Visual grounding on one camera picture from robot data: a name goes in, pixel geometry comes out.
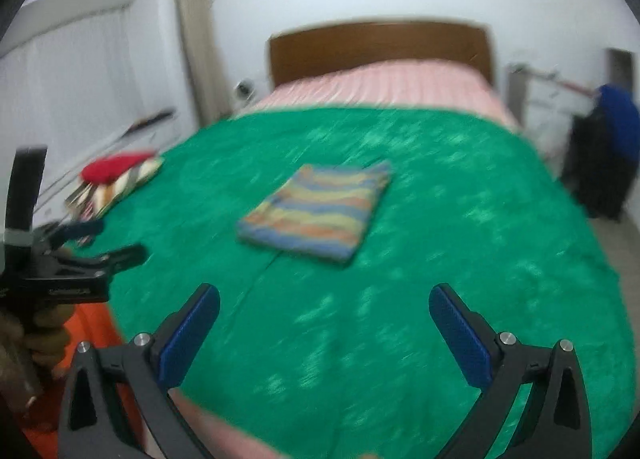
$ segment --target black bag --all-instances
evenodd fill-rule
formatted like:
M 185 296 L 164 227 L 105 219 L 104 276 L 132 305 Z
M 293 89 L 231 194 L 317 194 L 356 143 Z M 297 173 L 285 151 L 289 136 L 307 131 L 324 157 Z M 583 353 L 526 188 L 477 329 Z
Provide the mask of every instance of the black bag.
M 561 181 L 590 217 L 619 220 L 638 163 L 614 152 L 605 114 L 598 106 L 574 117 Z

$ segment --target blue gripper pad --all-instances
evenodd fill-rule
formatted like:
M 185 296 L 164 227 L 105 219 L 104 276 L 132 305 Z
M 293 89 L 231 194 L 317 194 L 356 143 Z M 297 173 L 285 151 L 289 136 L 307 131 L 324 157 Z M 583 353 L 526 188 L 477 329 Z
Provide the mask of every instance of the blue gripper pad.
M 212 285 L 202 284 L 183 308 L 158 328 L 151 361 L 161 388 L 168 390 L 182 383 L 219 313 L 220 293 Z
M 429 313 L 466 382 L 484 391 L 493 380 L 491 355 L 442 285 L 431 289 Z

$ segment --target black handle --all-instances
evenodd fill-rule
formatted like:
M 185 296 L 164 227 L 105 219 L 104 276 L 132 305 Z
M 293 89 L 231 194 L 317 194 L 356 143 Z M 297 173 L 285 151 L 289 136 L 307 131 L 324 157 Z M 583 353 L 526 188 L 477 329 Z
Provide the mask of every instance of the black handle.
M 31 146 L 15 152 L 14 167 L 6 197 L 4 227 L 31 231 L 33 210 L 38 201 L 47 147 Z

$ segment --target green bedspread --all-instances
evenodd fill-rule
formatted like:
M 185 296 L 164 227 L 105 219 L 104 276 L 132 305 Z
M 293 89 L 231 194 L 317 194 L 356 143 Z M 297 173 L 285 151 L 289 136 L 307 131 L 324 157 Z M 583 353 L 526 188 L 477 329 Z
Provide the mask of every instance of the green bedspread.
M 394 179 L 350 267 L 236 241 L 236 221 L 302 164 L 382 159 Z M 220 122 L 168 152 L 106 220 L 92 253 L 151 251 L 113 282 L 127 337 L 215 284 L 222 313 L 184 392 L 296 459 L 436 455 L 478 395 L 428 314 L 439 282 L 524 343 L 575 343 L 595 457 L 628 424 L 633 339 L 617 275 L 533 149 L 490 122 L 344 108 Z

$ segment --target striped towel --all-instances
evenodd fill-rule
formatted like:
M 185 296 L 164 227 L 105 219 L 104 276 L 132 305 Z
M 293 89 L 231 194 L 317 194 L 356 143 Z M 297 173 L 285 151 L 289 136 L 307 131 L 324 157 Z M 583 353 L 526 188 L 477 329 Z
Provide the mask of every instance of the striped towel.
M 238 222 L 238 237 L 347 262 L 390 178 L 388 161 L 367 168 L 306 164 Z
M 82 181 L 66 198 L 66 209 L 74 220 L 100 219 L 115 203 L 153 178 L 161 166 L 162 158 L 154 156 L 132 166 L 111 184 L 91 184 Z M 78 246 L 89 246 L 94 238 L 93 235 L 83 237 L 77 241 Z

